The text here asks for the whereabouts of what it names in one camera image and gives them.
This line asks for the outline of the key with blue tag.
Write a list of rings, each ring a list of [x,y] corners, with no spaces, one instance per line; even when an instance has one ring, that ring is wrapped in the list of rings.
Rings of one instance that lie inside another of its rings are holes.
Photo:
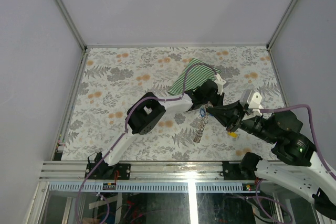
[[[204,118],[204,117],[206,117],[206,115],[207,115],[207,112],[206,112],[206,106],[202,106],[202,107],[200,108],[199,117],[200,117],[200,118]]]

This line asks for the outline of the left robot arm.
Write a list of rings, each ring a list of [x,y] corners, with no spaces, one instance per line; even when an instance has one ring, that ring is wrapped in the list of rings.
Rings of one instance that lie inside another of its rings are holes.
[[[183,91],[180,95],[157,97],[153,92],[146,93],[127,111],[124,132],[111,141],[111,145],[98,152],[93,160],[88,158],[87,179],[129,179],[123,175],[125,168],[118,162],[124,152],[140,136],[148,134],[159,123],[164,114],[184,113],[200,107],[222,105],[226,81],[217,76],[216,80],[207,80],[201,86]]]

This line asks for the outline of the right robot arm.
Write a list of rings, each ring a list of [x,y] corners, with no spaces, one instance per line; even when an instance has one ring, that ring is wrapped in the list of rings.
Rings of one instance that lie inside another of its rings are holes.
[[[271,152],[283,163],[295,166],[305,175],[298,178],[276,168],[259,155],[248,152],[239,164],[245,179],[269,180],[312,203],[317,212],[335,219],[335,170],[321,156],[316,140],[301,134],[303,123],[292,112],[292,107],[264,109],[239,101],[208,108],[228,132],[245,131],[273,145]]]

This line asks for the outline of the green striped cloth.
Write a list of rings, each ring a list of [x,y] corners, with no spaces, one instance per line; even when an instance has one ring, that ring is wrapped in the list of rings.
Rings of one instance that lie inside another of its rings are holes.
[[[205,66],[202,61],[192,58],[177,80],[168,89],[168,94],[180,95],[183,91],[186,92],[200,87],[207,80],[214,81],[215,73],[220,74],[221,71],[215,67],[213,69]]]

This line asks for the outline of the yellow key tag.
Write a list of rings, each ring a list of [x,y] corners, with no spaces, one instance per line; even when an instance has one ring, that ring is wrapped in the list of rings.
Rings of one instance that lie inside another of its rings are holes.
[[[238,138],[239,137],[239,135],[235,132],[228,132],[228,135],[233,137],[233,138]]]

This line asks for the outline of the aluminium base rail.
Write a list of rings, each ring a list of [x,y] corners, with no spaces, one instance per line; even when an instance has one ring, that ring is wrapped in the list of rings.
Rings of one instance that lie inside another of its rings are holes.
[[[81,192],[252,192],[255,179],[240,176],[238,162],[122,162],[110,178],[86,179],[86,161],[45,161],[39,181],[50,190]]]

